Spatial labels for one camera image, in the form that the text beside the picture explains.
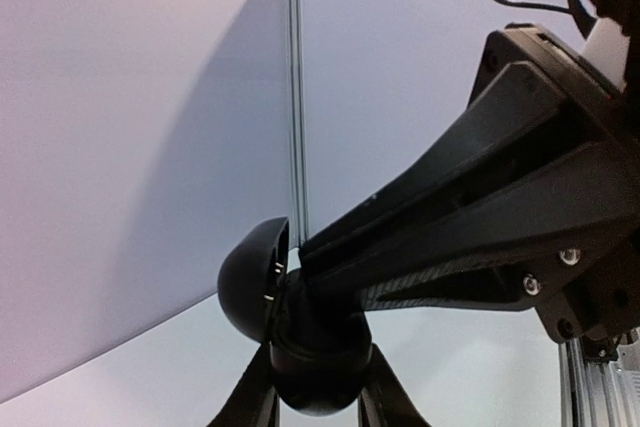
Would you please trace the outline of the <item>black oval charging case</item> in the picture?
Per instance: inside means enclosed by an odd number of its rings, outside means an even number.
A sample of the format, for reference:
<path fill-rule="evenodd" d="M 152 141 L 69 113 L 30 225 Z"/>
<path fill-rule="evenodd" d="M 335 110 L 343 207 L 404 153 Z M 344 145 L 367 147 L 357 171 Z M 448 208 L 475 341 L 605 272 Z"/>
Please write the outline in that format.
<path fill-rule="evenodd" d="M 279 409 L 286 404 L 305 415 L 333 415 L 363 388 L 370 329 L 361 313 L 315 302 L 300 270 L 288 268 L 288 254 L 288 219 L 258 224 L 222 263 L 218 300 L 240 333 L 270 346 Z"/>

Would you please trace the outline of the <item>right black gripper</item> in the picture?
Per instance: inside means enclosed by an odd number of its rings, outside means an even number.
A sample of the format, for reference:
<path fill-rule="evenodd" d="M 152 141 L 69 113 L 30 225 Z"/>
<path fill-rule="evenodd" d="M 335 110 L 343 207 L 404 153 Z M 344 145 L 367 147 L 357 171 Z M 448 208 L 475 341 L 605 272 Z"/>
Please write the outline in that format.
<path fill-rule="evenodd" d="M 469 108 L 301 250 L 310 293 L 369 311 L 535 309 L 558 343 L 639 324 L 639 145 L 622 93 L 547 30 L 491 33 Z"/>

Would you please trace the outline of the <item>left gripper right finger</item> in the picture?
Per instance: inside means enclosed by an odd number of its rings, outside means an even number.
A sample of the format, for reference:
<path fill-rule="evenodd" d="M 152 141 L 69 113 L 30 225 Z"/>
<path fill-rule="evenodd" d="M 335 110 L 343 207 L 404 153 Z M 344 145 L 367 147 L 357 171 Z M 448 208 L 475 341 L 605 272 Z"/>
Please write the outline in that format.
<path fill-rule="evenodd" d="M 365 383 L 358 397 L 358 425 L 429 427 L 378 346 L 372 347 Z"/>

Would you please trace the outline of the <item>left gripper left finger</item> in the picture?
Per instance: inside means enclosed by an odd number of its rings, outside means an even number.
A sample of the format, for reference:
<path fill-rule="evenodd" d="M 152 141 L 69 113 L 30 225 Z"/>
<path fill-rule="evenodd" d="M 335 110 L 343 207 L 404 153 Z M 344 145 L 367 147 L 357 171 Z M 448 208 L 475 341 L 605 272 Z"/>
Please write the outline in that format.
<path fill-rule="evenodd" d="M 212 427 L 276 427 L 279 396 L 271 378 L 270 346 L 261 344 Z"/>

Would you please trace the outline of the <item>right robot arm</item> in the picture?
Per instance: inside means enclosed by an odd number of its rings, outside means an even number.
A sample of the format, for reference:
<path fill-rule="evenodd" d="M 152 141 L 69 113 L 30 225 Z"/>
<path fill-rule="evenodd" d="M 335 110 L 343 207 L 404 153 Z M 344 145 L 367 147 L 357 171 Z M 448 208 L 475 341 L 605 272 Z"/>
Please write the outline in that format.
<path fill-rule="evenodd" d="M 315 304 L 533 308 L 558 343 L 638 326 L 639 0 L 590 1 L 622 81 L 541 27 L 491 33 L 456 122 L 301 248 Z"/>

